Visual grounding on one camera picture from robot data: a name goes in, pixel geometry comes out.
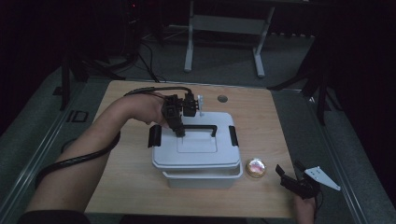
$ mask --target box lid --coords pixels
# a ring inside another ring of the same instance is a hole
[[[153,147],[152,162],[161,170],[233,169],[240,163],[239,146],[228,113],[197,113],[194,118],[182,117],[184,125],[216,125],[211,129],[186,129],[184,137],[176,137],[171,129],[162,129],[161,145]]]

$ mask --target black handle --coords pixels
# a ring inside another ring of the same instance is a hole
[[[163,127],[161,127],[161,125],[158,124],[153,125],[149,129],[148,147],[160,147],[162,134],[163,134]]]
[[[185,124],[183,125],[184,129],[211,129],[212,137],[216,137],[216,132],[218,131],[218,126],[216,125],[205,125],[205,124]]]

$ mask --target white stand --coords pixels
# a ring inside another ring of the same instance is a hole
[[[216,16],[195,15],[193,10],[194,1],[190,2],[190,20],[189,20],[189,43],[187,46],[186,62],[184,71],[190,72],[192,67],[193,39],[194,30],[206,30],[215,32],[228,32],[248,35],[259,35],[260,41],[257,47],[253,48],[253,57],[256,64],[257,75],[264,77],[262,66],[262,45],[270,27],[271,19],[274,15],[275,7],[271,7],[266,20],[251,20],[241,18],[226,18]]]

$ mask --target black cable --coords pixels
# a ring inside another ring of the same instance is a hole
[[[96,62],[95,60],[90,59],[88,56],[82,54],[82,53],[78,53],[77,52],[77,56],[86,64],[88,64],[90,67],[98,70],[99,72],[101,72],[102,74],[104,74],[107,77],[110,77],[111,79],[114,80],[125,80],[125,77],[120,77],[116,74],[114,74],[113,72],[111,72],[110,70],[108,70],[107,68],[103,67],[101,64],[99,64],[98,62]]]
[[[122,63],[116,63],[110,66],[105,66],[106,69],[110,69],[111,71],[117,71],[121,68],[125,68],[127,66],[133,65],[136,61],[137,57],[129,56]]]
[[[143,41],[140,42],[140,44],[142,44],[149,50],[149,55],[150,55],[149,56],[149,70],[152,72],[152,57],[153,57],[152,49],[149,45],[145,44]]]
[[[186,91],[188,94],[192,94],[191,89],[189,89],[187,87],[158,87],[158,88],[146,87],[146,88],[140,88],[140,89],[136,89],[133,91],[129,91],[129,92],[125,93],[124,96],[140,94],[140,93],[150,93],[150,92],[154,92],[154,91],[177,91],[177,90]]]
[[[147,92],[147,93],[144,93],[144,94],[147,94],[147,95],[153,95],[153,96],[156,96],[156,97],[158,97],[158,98],[161,98],[161,99],[165,99],[165,97],[164,96],[161,96],[161,95],[157,95],[157,94],[155,94],[154,92]]]
[[[261,218],[261,220],[265,223],[265,224],[270,224],[267,220],[265,220],[264,218]]]
[[[139,66],[137,66],[137,65],[135,65],[134,67],[135,67],[135,68],[138,68],[138,69],[141,69],[141,70],[145,70],[145,71],[147,71],[147,69],[145,69],[145,68],[142,68],[142,67],[139,67]],[[158,78],[162,79],[162,80],[163,80],[163,83],[166,83],[166,82],[167,82],[167,80],[166,80],[166,78],[165,78],[165,77],[162,77],[162,76],[157,76],[157,75],[155,75],[155,77],[158,77]]]
[[[127,67],[123,68],[122,70],[119,70],[119,71],[117,71],[117,72],[115,72],[115,73],[116,73],[116,74],[121,74],[121,73],[127,71],[128,69],[131,69],[133,66],[134,66],[134,64],[131,63],[129,66],[127,66]]]
[[[72,166],[72,165],[76,165],[85,161],[91,161],[93,159],[99,158],[103,155],[106,155],[108,152],[111,151],[111,149],[113,149],[117,143],[120,141],[120,132],[117,133],[116,137],[113,139],[113,141],[110,143],[110,145],[108,145],[107,147],[105,147],[102,150],[84,155],[84,156],[79,156],[79,157],[75,157],[72,159],[68,159],[65,161],[58,161],[55,162],[47,167],[45,167],[44,169],[42,169],[37,177],[35,178],[35,188],[38,187],[38,185],[41,183],[41,181],[44,179],[44,177],[54,171]]]
[[[64,149],[66,148],[67,145],[69,145],[71,142],[74,142],[74,141],[76,141],[76,140],[77,140],[77,138],[73,138],[73,139],[70,139],[69,141],[65,142],[65,143],[62,145],[62,147],[61,147],[61,153],[64,153]]]
[[[320,193],[322,199],[321,199],[320,204],[318,205],[318,195],[315,197],[315,207],[316,208],[315,208],[315,213],[314,213],[314,219],[317,219],[318,211],[319,211],[320,207],[323,205],[323,201],[324,201],[323,191],[320,191],[319,193]]]
[[[151,76],[151,78],[155,81],[155,82],[160,82],[160,80],[158,80],[158,78],[154,75],[154,73],[152,73],[152,71],[149,69],[149,66],[147,65],[146,61],[143,59],[142,55],[140,53],[138,53],[140,60],[142,60],[143,64],[146,66],[148,74]]]

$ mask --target small round object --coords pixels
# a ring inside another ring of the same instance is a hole
[[[228,97],[226,95],[220,95],[218,96],[218,101],[221,103],[226,103],[228,101]]]
[[[258,158],[253,158],[247,161],[247,173],[255,178],[265,175],[267,167],[264,162]]]

